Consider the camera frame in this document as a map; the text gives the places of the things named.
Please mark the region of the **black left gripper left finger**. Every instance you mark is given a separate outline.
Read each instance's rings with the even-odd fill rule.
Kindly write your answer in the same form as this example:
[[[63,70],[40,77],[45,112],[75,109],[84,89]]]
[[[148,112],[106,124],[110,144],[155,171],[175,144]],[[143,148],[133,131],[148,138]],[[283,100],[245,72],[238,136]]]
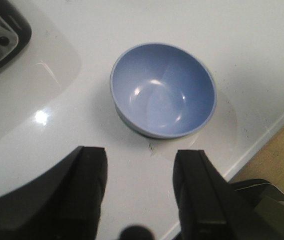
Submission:
[[[79,146],[0,197],[0,240],[93,240],[107,182],[102,147]]]

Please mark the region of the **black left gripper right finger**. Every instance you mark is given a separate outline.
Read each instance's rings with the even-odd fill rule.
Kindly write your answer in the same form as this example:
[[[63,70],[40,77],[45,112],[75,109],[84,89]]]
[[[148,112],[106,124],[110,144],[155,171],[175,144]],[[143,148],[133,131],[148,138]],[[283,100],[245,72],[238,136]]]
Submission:
[[[173,188],[185,240],[283,240],[225,181],[203,150],[179,150]]]

